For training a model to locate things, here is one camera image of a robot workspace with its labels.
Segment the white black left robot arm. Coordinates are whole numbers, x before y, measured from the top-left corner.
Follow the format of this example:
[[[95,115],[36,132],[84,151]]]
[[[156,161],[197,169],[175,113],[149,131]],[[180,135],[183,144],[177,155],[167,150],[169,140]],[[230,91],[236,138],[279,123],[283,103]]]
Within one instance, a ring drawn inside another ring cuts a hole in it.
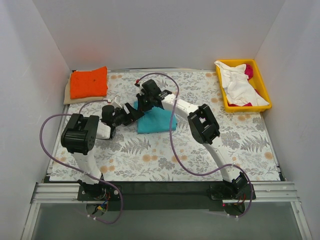
[[[98,181],[102,178],[95,160],[96,139],[111,140],[116,133],[116,127],[128,126],[144,116],[139,107],[135,109],[129,103],[124,107],[105,105],[101,110],[101,117],[90,115],[85,117],[80,113],[73,113],[61,135],[61,145],[73,156],[78,167],[84,173],[92,175],[85,181],[79,180],[84,193],[95,200],[106,196],[106,187]]]

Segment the turquoise t shirt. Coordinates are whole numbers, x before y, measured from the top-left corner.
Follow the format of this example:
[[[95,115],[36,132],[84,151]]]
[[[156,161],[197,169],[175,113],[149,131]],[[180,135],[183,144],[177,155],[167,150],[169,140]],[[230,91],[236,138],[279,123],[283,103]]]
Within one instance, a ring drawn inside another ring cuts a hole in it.
[[[160,107],[153,107],[137,120],[138,134],[163,133],[170,131],[172,112]]]

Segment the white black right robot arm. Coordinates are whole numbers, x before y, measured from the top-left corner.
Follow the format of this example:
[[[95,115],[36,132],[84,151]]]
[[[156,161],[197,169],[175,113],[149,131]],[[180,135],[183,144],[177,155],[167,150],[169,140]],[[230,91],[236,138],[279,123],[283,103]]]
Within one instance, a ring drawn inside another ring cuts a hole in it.
[[[180,88],[177,86],[176,94],[168,90],[160,90],[156,82],[152,79],[140,84],[138,79],[135,86],[139,87],[137,94],[138,109],[146,111],[152,107],[160,107],[171,112],[169,122],[169,140],[172,152],[180,166],[189,174],[197,177],[204,177],[221,172],[223,183],[226,185],[227,195],[232,199],[237,199],[245,195],[245,188],[249,187],[249,200],[253,199],[253,185],[245,171],[226,159],[226,151],[220,139],[220,126],[207,104],[195,105],[179,99]],[[175,150],[172,134],[173,116],[178,115],[188,121],[190,132],[194,140],[203,145],[217,165],[217,169],[207,173],[195,173],[186,168],[179,160]]]

